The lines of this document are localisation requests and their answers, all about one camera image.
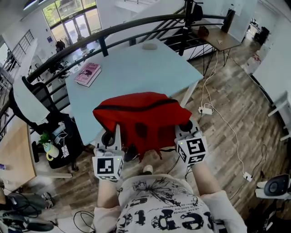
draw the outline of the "glass door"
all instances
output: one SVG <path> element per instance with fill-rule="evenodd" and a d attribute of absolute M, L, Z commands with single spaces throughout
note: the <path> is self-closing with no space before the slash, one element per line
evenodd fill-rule
<path fill-rule="evenodd" d="M 76 43 L 78 39 L 78 29 L 74 23 L 74 19 L 65 22 L 65 27 L 67 29 L 71 41 L 73 43 Z"/>
<path fill-rule="evenodd" d="M 90 35 L 87 24 L 86 24 L 86 20 L 85 20 L 85 16 L 84 15 L 80 15 L 78 17 L 76 17 L 75 19 L 75 23 L 79 29 L 79 33 L 81 34 L 81 36 L 83 37 L 87 37 Z"/>

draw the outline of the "table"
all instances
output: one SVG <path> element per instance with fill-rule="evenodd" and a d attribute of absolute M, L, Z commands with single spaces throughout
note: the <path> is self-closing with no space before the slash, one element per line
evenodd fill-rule
<path fill-rule="evenodd" d="M 143 50 L 154 43 L 157 50 Z M 153 91 L 172 96 L 188 88 L 181 106 L 185 106 L 199 80 L 193 66 L 157 39 L 109 52 L 109 56 L 88 59 L 101 65 L 102 72 L 90 87 L 77 84 L 78 73 L 66 78 L 72 114 L 84 145 L 93 142 L 102 126 L 93 110 L 104 100 L 137 92 Z"/>
<path fill-rule="evenodd" d="M 55 178 L 71 178 L 69 173 L 53 173 L 38 171 L 35 168 L 30 142 L 28 125 L 18 117 L 0 142 L 0 163 L 6 165 L 6 170 L 0 170 L 0 178 L 5 188 L 17 190 L 36 176 Z"/>
<path fill-rule="evenodd" d="M 211 56 L 208 60 L 207 66 L 206 66 L 206 70 L 204 71 L 204 57 L 203 57 L 203 75 L 205 76 L 207 69 L 209 67 L 209 64 L 212 60 L 213 57 L 213 52 L 215 50 L 217 51 L 223 51 L 223 61 L 224 61 L 224 65 L 226 65 L 229 53 L 231 51 L 231 48 L 239 46 L 241 44 L 241 42 L 239 42 L 237 39 L 235 39 L 233 36 L 231 36 L 228 33 L 223 32 L 222 30 L 220 30 L 220 28 L 208 28 L 209 31 L 209 35 L 208 36 L 198 36 L 198 30 L 193 30 L 193 33 L 198 36 L 199 38 L 201 38 L 202 40 L 206 41 L 208 44 L 210 44 L 212 46 L 211 49 Z M 225 60 L 225 53 L 224 51 L 228 50 L 228 54 Z"/>

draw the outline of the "ceiling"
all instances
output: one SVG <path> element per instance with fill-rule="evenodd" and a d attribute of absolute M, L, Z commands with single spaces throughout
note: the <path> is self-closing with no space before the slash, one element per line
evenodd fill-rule
<path fill-rule="evenodd" d="M 9 26 L 25 18 L 36 9 L 42 9 L 54 2 L 47 0 L 43 4 L 33 4 L 30 8 L 23 10 L 27 0 L 0 0 L 0 34 L 2 34 Z"/>

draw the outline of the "white cable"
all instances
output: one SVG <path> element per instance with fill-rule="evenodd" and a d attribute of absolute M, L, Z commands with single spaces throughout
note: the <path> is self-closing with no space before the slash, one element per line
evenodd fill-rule
<path fill-rule="evenodd" d="M 237 142 L 237 146 L 236 146 L 236 153 L 237 153 L 237 157 L 238 157 L 238 160 L 242 163 L 242 175 L 244 176 L 245 173 L 244 173 L 244 162 L 240 159 L 240 156 L 239 156 L 239 152 L 238 152 L 238 138 L 237 138 L 237 134 L 236 132 L 234 131 L 234 129 L 231 127 L 231 125 L 222 117 L 222 115 L 218 112 L 218 110 L 216 108 L 213 107 L 213 104 L 212 104 L 212 100 L 211 100 L 211 96 L 210 96 L 210 93 L 206 87 L 206 82 L 215 75 L 216 73 L 216 67 L 217 67 L 217 63 L 218 63 L 218 51 L 216 51 L 216 64 L 213 68 L 213 70 L 211 71 L 210 73 L 210 76 L 206 79 L 206 81 L 204 82 L 204 85 L 203 85 L 203 88 L 202 88 L 202 98 L 201 98 L 201 107 L 203 106 L 203 94 L 204 94 L 204 87 L 206 88 L 207 90 L 207 93 L 208 93 L 208 96 L 209 96 L 209 99 L 210 99 L 210 104 L 209 103 L 205 103 L 204 104 L 204 107 L 205 105 L 210 105 L 212 107 L 212 112 L 214 112 L 214 110 L 220 115 L 220 117 L 222 118 L 222 120 L 229 126 L 229 128 L 235 133 L 235 136 L 236 136 L 236 142 Z"/>

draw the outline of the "black office chair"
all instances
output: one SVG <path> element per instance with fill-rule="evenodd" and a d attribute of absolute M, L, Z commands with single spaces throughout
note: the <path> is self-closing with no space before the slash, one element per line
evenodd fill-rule
<path fill-rule="evenodd" d="M 46 117 L 48 123 L 44 123 L 41 125 L 37 125 L 34 122 L 29 121 L 20 111 L 17 103 L 14 99 L 13 88 L 9 92 L 9 100 L 10 107 L 12 108 L 14 114 L 18 116 L 20 119 L 25 121 L 33 130 L 35 130 L 38 134 L 43 134 L 44 132 L 48 132 L 49 135 L 52 135 L 53 131 L 55 131 L 59 127 L 59 122 L 64 122 L 65 124 L 65 132 L 68 134 L 65 137 L 65 145 L 67 146 L 69 155 L 63 157 L 62 146 L 54 145 L 59 149 L 60 153 L 57 158 L 54 158 L 52 161 L 49 161 L 50 167 L 60 168 L 63 167 L 70 162 L 72 163 L 72 170 L 77 171 L 78 168 L 75 167 L 75 159 L 83 152 L 84 146 L 82 144 L 80 134 L 76 124 L 71 120 L 68 114 L 61 113 L 57 107 L 55 106 L 53 100 L 51 99 L 50 93 L 46 87 L 46 85 L 42 82 L 38 82 L 34 85 L 30 84 L 25 77 L 22 77 L 22 81 L 25 86 L 35 95 L 35 97 L 49 110 L 49 115 Z M 43 147 L 37 147 L 36 144 L 33 144 L 33 152 L 35 157 L 35 162 L 38 160 L 38 153 L 44 152 Z"/>

